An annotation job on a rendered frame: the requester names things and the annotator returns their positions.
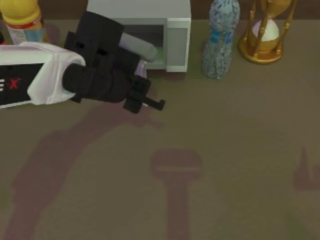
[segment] dark background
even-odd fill
[[[39,0],[45,19],[78,19],[88,0]],[[206,19],[213,0],[190,0],[193,19]],[[251,0],[238,0],[241,18],[246,19]],[[320,19],[320,0],[298,0],[295,19]]]

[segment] gold hourglass frame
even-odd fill
[[[298,0],[260,0],[263,17],[259,26],[258,36],[255,36],[252,27],[257,11],[257,1],[258,0],[252,0],[247,28],[238,42],[238,49],[240,54],[250,62],[270,64],[278,61],[284,54],[284,39],[293,20]],[[290,12],[284,22],[279,37],[274,40],[262,41],[268,20],[274,20],[278,15],[285,12],[290,5]]]

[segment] yellow cap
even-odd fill
[[[37,0],[0,0],[0,12],[10,25],[29,24],[41,15]]]

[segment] hourglass base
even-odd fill
[[[274,49],[258,51],[258,55],[254,56],[254,48],[245,37],[240,38],[238,42],[238,50],[241,56],[251,63],[255,64],[272,64],[280,60],[284,54],[284,48],[282,46],[281,52],[277,53]]]

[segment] hourglass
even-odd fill
[[[263,17],[253,25],[257,1],[252,0],[247,29],[238,42],[238,49],[250,62],[270,64],[279,60],[284,54],[284,39],[293,20],[298,0],[260,0]],[[280,33],[274,19],[289,7],[289,14]]]

